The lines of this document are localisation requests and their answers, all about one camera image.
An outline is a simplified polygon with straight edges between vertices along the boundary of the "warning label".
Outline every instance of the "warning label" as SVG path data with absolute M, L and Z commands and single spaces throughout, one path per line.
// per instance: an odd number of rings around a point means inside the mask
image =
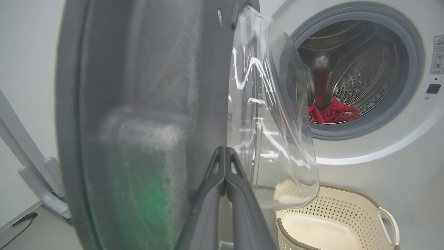
M 444 73 L 444 36 L 436 36 L 433 42 L 433 61 L 430 74 L 442 74 Z

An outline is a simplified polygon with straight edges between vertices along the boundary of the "beige plastic basket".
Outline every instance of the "beige plastic basket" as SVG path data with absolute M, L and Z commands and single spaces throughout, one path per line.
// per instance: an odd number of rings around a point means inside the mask
M 393 241 L 382 222 L 393 227 Z M 281 250 L 399 250 L 393 216 L 376 201 L 355 190 L 322 185 L 304 208 L 276 212 Z

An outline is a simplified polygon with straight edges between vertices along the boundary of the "basket handle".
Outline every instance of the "basket handle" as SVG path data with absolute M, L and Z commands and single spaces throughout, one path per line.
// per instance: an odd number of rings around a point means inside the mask
M 382 228 L 384 229 L 385 236 L 387 237 L 388 241 L 390 242 L 390 244 L 392 246 L 399 245 L 399 228 L 398 228 L 398 224 L 395 221 L 395 218 L 393 218 L 393 216 L 387 210 L 383 209 L 382 207 L 379 207 L 378 210 L 379 210 L 379 221 L 382 224 Z M 381 213 L 384 213 L 388 217 L 388 219 L 390 220 L 390 223 L 392 224 L 392 227 L 393 227 L 393 241 L 390 239 L 390 236 L 387 233 L 387 230 L 386 230 L 386 228 L 384 226 L 384 223 L 382 222 Z

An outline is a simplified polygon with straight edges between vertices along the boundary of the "floor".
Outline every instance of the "floor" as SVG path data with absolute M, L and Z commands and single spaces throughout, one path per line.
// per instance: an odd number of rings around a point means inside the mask
M 52 211 L 40 206 L 35 210 L 38 216 L 20 236 L 3 250 L 82 250 L 74 227 L 67 224 Z M 30 220 L 10 227 L 0 234 L 0 248 L 23 230 Z

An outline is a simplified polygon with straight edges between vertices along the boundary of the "laundry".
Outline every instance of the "laundry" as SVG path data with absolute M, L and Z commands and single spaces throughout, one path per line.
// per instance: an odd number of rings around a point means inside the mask
M 323 112 L 316 106 L 309 106 L 308 111 L 311 121 L 317 123 L 352 121 L 359 116 L 357 108 L 341 103 L 336 97 L 333 97 L 331 104 Z

